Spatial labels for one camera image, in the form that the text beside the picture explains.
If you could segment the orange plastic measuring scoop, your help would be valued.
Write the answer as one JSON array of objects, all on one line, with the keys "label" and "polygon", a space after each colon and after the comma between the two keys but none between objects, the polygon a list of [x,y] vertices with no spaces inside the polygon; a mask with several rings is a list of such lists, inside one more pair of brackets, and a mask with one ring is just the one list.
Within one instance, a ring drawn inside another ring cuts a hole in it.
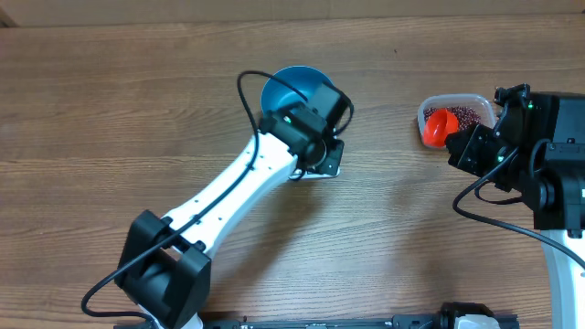
[{"label": "orange plastic measuring scoop", "polygon": [[427,146],[442,148],[445,146],[447,136],[458,131],[457,116],[446,108],[440,108],[425,123],[422,141]]}]

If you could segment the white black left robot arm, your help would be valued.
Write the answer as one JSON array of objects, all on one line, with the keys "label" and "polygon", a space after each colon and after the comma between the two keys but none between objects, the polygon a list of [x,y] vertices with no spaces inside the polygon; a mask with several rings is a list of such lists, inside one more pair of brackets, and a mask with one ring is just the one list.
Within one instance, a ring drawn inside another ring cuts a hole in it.
[{"label": "white black left robot arm", "polygon": [[338,123],[353,104],[329,82],[307,101],[263,113],[250,142],[216,179],[158,217],[145,210],[132,223],[116,285],[146,314],[146,328],[200,328],[219,245],[272,189],[296,171],[335,176],[344,144]]}]

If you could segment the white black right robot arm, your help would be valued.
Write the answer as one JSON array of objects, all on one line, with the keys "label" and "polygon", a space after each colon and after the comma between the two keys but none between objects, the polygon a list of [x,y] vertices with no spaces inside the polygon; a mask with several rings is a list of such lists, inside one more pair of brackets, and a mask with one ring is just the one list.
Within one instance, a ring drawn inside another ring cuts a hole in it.
[{"label": "white black right robot arm", "polygon": [[[552,325],[584,325],[584,97],[499,88],[502,111],[494,127],[476,124],[446,137],[449,163],[477,176],[453,201],[460,215],[538,240],[548,268]],[[533,213],[520,228],[460,208],[469,193],[492,183]]]}]

